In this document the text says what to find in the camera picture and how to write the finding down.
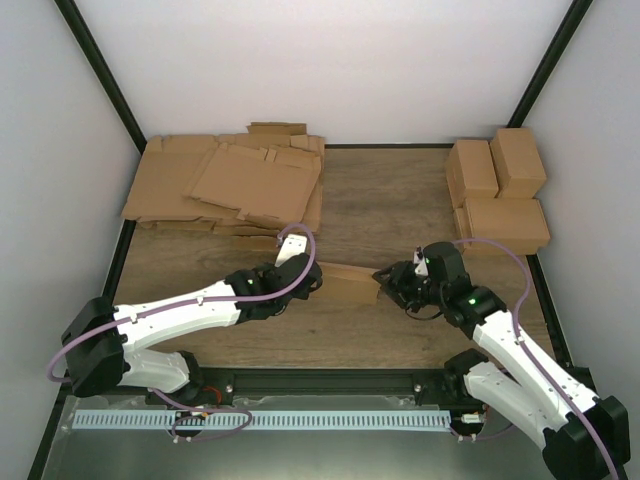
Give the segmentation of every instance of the small cardboard box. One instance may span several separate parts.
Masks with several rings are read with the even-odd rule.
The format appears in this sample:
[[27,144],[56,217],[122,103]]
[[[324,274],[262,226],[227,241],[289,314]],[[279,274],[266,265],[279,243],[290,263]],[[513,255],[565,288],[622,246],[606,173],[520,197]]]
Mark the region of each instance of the small cardboard box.
[[453,208],[465,198],[494,198],[498,181],[486,140],[458,140],[446,161],[447,183]]
[[501,128],[491,141],[499,198],[533,198],[547,181],[529,128]]
[[[454,212],[456,230],[462,238],[488,238],[518,255],[533,255],[548,245],[551,235],[536,199],[467,198]],[[463,245],[463,251],[503,254],[479,242]]]
[[313,298],[330,298],[353,303],[375,305],[380,284],[372,275],[373,268],[318,262],[322,269],[322,287],[311,295]]

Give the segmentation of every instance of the flattened cardboard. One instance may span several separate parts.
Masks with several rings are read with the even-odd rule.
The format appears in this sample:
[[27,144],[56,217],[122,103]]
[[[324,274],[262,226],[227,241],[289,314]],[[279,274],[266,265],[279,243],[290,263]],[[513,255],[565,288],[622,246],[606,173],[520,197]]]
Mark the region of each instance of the flattened cardboard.
[[255,149],[267,148],[270,145],[283,145],[285,147],[291,145],[290,135],[238,133],[236,135],[233,135],[234,138],[232,141],[229,141],[229,139],[222,139],[226,137],[228,136],[225,135],[224,137],[219,137],[219,141],[221,143],[223,141],[226,141],[229,144]]
[[306,123],[284,122],[251,122],[247,125],[249,133],[276,134],[276,135],[306,135]]
[[322,269],[322,287],[311,294],[312,298],[330,298],[365,305],[378,301],[380,284],[372,275],[373,268],[318,262]]
[[236,211],[182,195],[203,157],[212,156],[216,146],[213,135],[152,138],[140,160],[122,216],[146,221],[235,218]]
[[462,206],[465,198],[494,198],[498,181],[493,168],[491,150],[486,140],[458,140],[447,163],[451,165],[455,183],[454,208]]
[[501,128],[491,141],[499,198],[533,198],[547,180],[529,128]]
[[231,245],[251,252],[277,252],[278,241],[273,237],[234,237]]
[[[467,198],[463,212],[469,226],[468,236],[496,240],[519,255],[533,255],[551,239],[536,199]],[[464,232],[464,222],[460,223]],[[472,249],[501,254],[500,250],[479,243]]]
[[302,220],[321,170],[316,156],[224,144],[210,157],[192,198],[238,208],[236,218],[268,228]]

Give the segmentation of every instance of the stack of cardboard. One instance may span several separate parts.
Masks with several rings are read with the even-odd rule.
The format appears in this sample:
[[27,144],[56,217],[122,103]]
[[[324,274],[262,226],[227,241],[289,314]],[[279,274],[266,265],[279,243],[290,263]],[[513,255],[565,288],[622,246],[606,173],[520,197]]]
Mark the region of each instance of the stack of cardboard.
[[320,229],[324,139],[305,124],[252,123],[249,133],[154,137],[122,216],[146,228],[275,235]]
[[[495,240],[518,255],[533,255],[549,243],[542,207],[533,198],[546,174],[530,129],[500,129],[490,145],[458,140],[445,170],[460,238]],[[461,249],[466,254],[504,253],[480,242]]]

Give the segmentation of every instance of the cardboard box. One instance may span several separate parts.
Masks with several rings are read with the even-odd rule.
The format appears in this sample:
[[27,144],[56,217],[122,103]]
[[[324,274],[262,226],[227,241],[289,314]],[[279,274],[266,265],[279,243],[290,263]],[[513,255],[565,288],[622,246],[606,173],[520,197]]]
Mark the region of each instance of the cardboard box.
[[182,195],[182,189],[193,172],[204,158],[213,156],[217,146],[213,135],[179,135],[149,140],[122,216],[145,222],[235,218],[236,211]]
[[346,302],[375,305],[380,284],[372,275],[374,268],[338,265],[318,262],[322,269],[322,287],[313,292],[312,298],[330,298]]
[[465,198],[494,198],[498,193],[491,150],[486,140],[458,140],[449,152],[447,164],[453,208],[462,206]]
[[499,198],[533,198],[547,174],[529,128],[501,128],[491,141]]
[[221,144],[192,191],[185,193],[200,201],[238,209],[239,220],[279,228],[302,221],[320,171],[317,154]]
[[[536,199],[467,198],[454,212],[461,238],[488,238],[518,255],[533,255],[548,245],[551,235],[540,202]],[[504,254],[482,243],[463,245],[463,251]]]

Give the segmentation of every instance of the stacked boxes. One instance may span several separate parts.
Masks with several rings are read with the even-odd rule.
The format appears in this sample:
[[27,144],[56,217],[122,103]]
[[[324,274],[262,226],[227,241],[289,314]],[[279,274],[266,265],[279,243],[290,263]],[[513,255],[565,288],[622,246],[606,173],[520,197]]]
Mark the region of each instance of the stacked boxes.
[[[445,163],[447,184],[459,238],[488,238],[518,255],[533,255],[549,243],[540,202],[533,198],[546,174],[531,130],[498,130],[489,145],[458,140]],[[469,242],[465,254],[504,252]]]

